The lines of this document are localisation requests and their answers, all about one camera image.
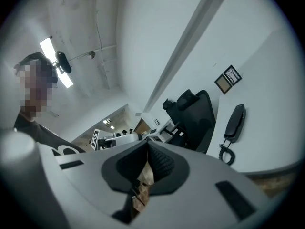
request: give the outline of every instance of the fluorescent light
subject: fluorescent light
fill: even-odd
[[[51,63],[54,63],[56,61],[55,58],[55,50],[53,48],[51,39],[48,37],[47,39],[43,40],[40,43],[40,47],[43,50],[44,55],[51,60]]]
[[[70,80],[70,78],[68,77],[66,72],[61,74],[61,72],[58,68],[56,69],[56,71],[57,71],[58,78],[65,85],[66,88],[69,88],[70,86],[73,85],[73,82]]]
[[[50,61],[52,63],[54,63],[56,61],[56,57],[55,57],[55,50],[53,48],[51,39],[48,37],[47,39],[43,40],[40,43],[40,47],[42,48],[44,55],[48,59],[50,59]],[[69,88],[70,86],[73,85],[73,82],[70,80],[70,78],[68,77],[66,72],[61,74],[59,69],[56,69],[56,71],[57,71],[58,78],[65,85],[66,88]]]

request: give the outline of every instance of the picture frame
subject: picture frame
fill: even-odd
[[[219,89],[223,92],[223,94],[226,94],[232,88],[231,83],[224,74],[221,74],[217,78],[215,84],[219,87]]]
[[[232,86],[237,84],[242,79],[240,74],[237,72],[237,70],[232,65],[230,65],[223,72],[223,74],[226,76],[226,78],[228,79],[228,81],[231,83]]]

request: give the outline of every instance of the ceiling pipe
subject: ceiling pipe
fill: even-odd
[[[111,48],[115,48],[115,47],[116,47],[116,45],[111,45],[111,46],[107,46],[107,47],[102,47],[102,51],[107,50],[107,49],[111,49]],[[99,51],[100,51],[100,48],[97,48],[97,49],[95,49],[95,50],[93,50],[93,51],[94,51],[94,52],[99,52]],[[81,55],[79,55],[79,56],[76,56],[76,57],[70,59],[68,62],[71,62],[72,60],[80,59],[80,58],[82,58],[82,57],[84,57],[84,56],[87,56],[88,53],[89,53],[89,52],[86,52],[86,53],[83,53],[83,54],[81,54]]]

